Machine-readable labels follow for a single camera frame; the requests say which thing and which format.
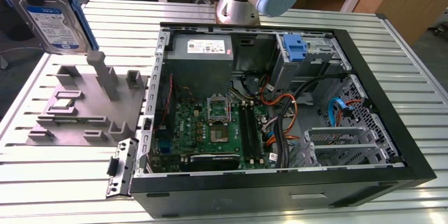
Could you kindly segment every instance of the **green circuit board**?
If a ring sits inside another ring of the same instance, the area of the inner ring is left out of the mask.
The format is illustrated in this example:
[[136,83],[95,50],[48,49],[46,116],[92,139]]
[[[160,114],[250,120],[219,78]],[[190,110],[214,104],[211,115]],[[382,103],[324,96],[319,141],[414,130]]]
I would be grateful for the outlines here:
[[[226,124],[210,124],[207,103],[179,103],[175,115],[175,132],[171,141],[159,140],[162,158],[166,158],[163,172],[178,172],[179,165],[171,158],[192,154],[236,154],[240,155],[239,169],[267,168],[267,162],[255,161],[252,164],[244,159],[243,137],[240,131],[239,104],[231,104],[231,120]],[[254,107],[258,119],[266,116],[263,106]],[[211,107],[211,115],[223,115],[222,106]],[[262,133],[258,136],[262,153]]]

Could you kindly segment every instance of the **aluminum table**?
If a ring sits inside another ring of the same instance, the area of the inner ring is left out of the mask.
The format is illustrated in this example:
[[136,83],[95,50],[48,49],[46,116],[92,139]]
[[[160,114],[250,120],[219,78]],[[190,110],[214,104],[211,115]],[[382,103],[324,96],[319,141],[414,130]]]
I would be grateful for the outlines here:
[[[118,74],[151,75],[160,22],[214,23],[207,5],[91,0],[87,19]],[[202,217],[202,223],[447,223],[448,96],[388,20],[374,14],[291,10],[264,25],[347,29],[438,179],[351,208]],[[84,56],[46,54],[0,123],[0,222],[152,221],[132,199],[104,200],[115,147],[26,146],[27,134],[59,84],[59,65],[94,73]],[[195,218],[182,223],[199,222]]]

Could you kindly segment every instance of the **blue tab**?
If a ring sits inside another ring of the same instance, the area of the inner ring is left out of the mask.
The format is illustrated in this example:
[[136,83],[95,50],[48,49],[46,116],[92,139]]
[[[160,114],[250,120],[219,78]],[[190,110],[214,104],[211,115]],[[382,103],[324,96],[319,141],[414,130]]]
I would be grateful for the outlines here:
[[100,49],[100,47],[99,47],[99,45],[96,43],[94,32],[92,32],[90,23],[87,22],[86,15],[84,15],[84,12],[83,12],[79,0],[68,0],[68,1],[70,1],[70,5],[72,6],[72,10],[74,10],[75,15],[78,17],[79,23],[80,23],[80,25],[83,27],[84,34],[86,34],[86,37],[87,37],[87,39],[90,41],[92,50],[98,51]]
[[302,36],[298,34],[284,34],[283,40],[290,54],[290,61],[303,61],[307,56],[308,49]]

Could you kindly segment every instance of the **red cable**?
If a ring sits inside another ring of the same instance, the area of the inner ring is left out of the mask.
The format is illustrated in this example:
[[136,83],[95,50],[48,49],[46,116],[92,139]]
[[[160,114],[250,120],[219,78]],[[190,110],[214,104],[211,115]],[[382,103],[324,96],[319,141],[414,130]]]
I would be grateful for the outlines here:
[[166,111],[163,112],[163,118],[162,118],[162,122],[159,124],[159,127],[154,130],[155,132],[160,129],[160,127],[162,127],[162,125],[166,121],[166,118],[167,118],[167,111],[168,111],[168,108],[170,108],[170,101],[171,101],[172,92],[174,92],[174,74],[170,75],[170,94],[168,94],[168,100],[167,100],[167,105],[166,105]]
[[[355,102],[362,102],[362,100],[360,99],[358,99],[358,100],[350,100],[348,102],[346,102],[346,105],[348,106],[348,105],[351,105]],[[336,119],[336,127],[338,127],[340,125],[340,123],[342,123],[342,120],[343,120],[343,111],[338,112],[338,117],[336,118],[338,118]]]

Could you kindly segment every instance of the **sticker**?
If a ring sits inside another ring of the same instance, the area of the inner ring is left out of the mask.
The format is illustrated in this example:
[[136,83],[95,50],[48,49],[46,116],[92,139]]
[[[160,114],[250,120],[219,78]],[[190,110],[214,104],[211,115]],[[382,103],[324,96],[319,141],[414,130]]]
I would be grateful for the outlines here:
[[226,54],[224,40],[192,39],[188,41],[190,54]]
[[276,162],[278,161],[278,154],[270,153],[270,160]]
[[272,92],[274,91],[274,86],[271,84],[266,85],[266,88]]
[[64,14],[58,8],[28,6],[27,10],[48,42],[63,49],[79,48],[72,30],[64,25]]

